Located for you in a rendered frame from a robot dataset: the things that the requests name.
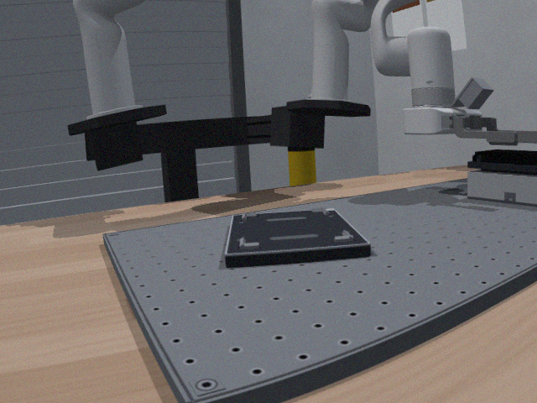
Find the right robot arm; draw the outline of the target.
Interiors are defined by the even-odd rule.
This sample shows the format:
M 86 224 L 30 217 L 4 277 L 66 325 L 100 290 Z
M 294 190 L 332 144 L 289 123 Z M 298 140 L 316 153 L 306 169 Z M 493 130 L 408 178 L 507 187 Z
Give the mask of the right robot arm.
M 126 36 L 114 15 L 144 1 L 73 0 L 93 113 L 86 119 L 143 107 L 135 106 Z

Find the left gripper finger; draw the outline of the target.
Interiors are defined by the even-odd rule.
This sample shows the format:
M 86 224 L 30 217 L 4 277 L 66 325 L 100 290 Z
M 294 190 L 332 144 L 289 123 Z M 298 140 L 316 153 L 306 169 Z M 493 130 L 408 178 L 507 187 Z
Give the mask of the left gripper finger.
M 470 115 L 470 129 L 487 128 L 487 131 L 504 131 L 517 132 L 518 143 L 534 143 L 537 144 L 537 131 L 515 131 L 515 130 L 498 130 L 496 118 L 482 118 L 479 115 Z
M 502 131 L 467 131 L 470 127 L 470 118 L 462 117 L 465 115 L 453 114 L 449 117 L 452 120 L 450 128 L 453 128 L 454 133 L 458 138 L 469 139 L 487 139 L 491 145 L 518 145 L 517 132 L 502 132 Z

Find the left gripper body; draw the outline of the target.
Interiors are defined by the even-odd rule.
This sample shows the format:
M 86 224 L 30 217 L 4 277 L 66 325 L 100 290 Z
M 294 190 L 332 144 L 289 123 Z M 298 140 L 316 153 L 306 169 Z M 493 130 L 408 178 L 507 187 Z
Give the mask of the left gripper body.
M 482 113 L 478 110 L 442 107 L 441 105 L 414 106 L 403 109 L 404 134 L 453 134 L 454 128 L 450 128 L 452 121 L 449 119 L 453 114 L 462 114 L 465 117 L 481 115 L 482 117 Z

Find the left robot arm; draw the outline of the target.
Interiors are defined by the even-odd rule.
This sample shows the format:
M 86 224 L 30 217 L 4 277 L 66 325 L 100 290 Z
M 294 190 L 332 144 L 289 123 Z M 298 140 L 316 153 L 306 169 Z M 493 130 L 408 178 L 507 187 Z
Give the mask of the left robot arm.
M 411 30 L 408 38 L 387 36 L 387 16 L 414 1 L 417 0 L 313 0 L 313 81 L 310 99 L 306 100 L 350 102 L 349 43 L 343 29 L 365 32 L 371 27 L 378 72 L 410 76 L 413 107 L 480 109 L 494 90 L 483 79 L 472 77 L 455 97 L 451 37 L 445 29 L 422 27 Z

